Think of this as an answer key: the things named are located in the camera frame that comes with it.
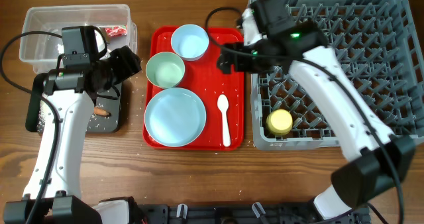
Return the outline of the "green bowl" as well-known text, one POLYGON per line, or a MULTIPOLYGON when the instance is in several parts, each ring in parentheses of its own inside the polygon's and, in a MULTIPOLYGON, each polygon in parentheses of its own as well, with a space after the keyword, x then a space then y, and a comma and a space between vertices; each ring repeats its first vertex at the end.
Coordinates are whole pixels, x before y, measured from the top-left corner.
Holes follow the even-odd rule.
POLYGON ((186 69, 184 61, 173 52, 159 52, 146 64, 146 77, 156 87, 176 87, 183 80, 186 69))

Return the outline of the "light blue bowl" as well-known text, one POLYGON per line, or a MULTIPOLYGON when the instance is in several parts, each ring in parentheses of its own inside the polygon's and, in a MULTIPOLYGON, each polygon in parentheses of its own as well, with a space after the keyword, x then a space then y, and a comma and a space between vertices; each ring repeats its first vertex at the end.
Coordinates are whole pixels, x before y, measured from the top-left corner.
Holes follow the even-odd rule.
POLYGON ((172 50, 186 61, 199 60, 209 47, 205 30, 194 24, 178 27, 171 37, 172 50))

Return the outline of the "brown carrot piece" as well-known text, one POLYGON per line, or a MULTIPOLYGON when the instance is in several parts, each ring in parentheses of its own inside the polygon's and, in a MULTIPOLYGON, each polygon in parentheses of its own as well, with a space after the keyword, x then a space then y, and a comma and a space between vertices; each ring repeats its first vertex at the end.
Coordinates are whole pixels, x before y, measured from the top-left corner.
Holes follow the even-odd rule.
POLYGON ((95 115, 99 115, 99 116, 102 116, 102 117, 108 117, 108 116, 110 116, 110 112, 108 112, 108 111, 106 111, 104 109, 98 108, 98 107, 94 107, 93 113, 95 115))

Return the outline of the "light blue plate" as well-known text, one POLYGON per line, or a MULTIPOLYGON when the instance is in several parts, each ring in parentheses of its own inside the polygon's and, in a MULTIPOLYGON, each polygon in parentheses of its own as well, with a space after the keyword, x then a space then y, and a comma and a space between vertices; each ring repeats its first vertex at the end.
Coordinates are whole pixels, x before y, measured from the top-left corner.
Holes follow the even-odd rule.
POLYGON ((207 113, 194 92, 173 87, 157 93, 147 104, 144 126, 159 144, 177 148, 193 142, 205 128, 207 113))

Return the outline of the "yellow plastic cup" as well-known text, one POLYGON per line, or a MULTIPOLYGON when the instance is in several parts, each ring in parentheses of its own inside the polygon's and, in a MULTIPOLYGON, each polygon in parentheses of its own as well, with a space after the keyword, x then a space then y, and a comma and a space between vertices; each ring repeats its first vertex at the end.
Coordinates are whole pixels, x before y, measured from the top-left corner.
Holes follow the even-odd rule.
POLYGON ((266 126, 272 134, 284 136, 291 131, 293 118, 289 111, 278 109, 267 116, 266 126))

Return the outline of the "white rice pile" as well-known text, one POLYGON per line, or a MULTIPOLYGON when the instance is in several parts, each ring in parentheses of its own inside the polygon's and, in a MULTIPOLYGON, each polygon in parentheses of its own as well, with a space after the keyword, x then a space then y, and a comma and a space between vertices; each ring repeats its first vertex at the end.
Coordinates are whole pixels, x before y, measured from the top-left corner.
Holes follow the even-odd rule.
POLYGON ((43 101, 40 102, 40 109, 38 112, 38 123, 36 126, 37 132, 42 133, 44 130, 45 121, 51 113, 49 106, 43 101))

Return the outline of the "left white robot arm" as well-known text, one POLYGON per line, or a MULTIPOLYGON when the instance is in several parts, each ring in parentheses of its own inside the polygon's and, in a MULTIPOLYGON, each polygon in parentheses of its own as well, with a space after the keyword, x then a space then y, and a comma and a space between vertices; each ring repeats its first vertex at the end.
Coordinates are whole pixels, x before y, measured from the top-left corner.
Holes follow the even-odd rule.
POLYGON ((42 90, 26 90, 49 110, 32 176, 20 201, 6 203, 5 223, 143 223, 133 197, 90 206, 81 200, 80 165, 85 134, 97 98, 141 70, 128 46, 104 59, 95 26, 66 27, 59 37, 64 53, 56 68, 41 74, 42 90))

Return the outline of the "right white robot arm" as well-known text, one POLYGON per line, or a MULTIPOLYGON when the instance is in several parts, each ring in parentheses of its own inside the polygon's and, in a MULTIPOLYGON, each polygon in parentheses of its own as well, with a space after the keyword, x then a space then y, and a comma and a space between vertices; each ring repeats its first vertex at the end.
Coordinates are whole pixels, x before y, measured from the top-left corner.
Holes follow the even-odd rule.
POLYGON ((347 164, 312 199, 321 223, 334 221, 401 184, 415 154, 409 136, 398 137, 366 104, 337 60, 318 25, 299 23, 284 0, 256 0, 239 12, 244 40, 221 45, 217 67, 224 74, 287 72, 311 97, 341 144, 347 164))

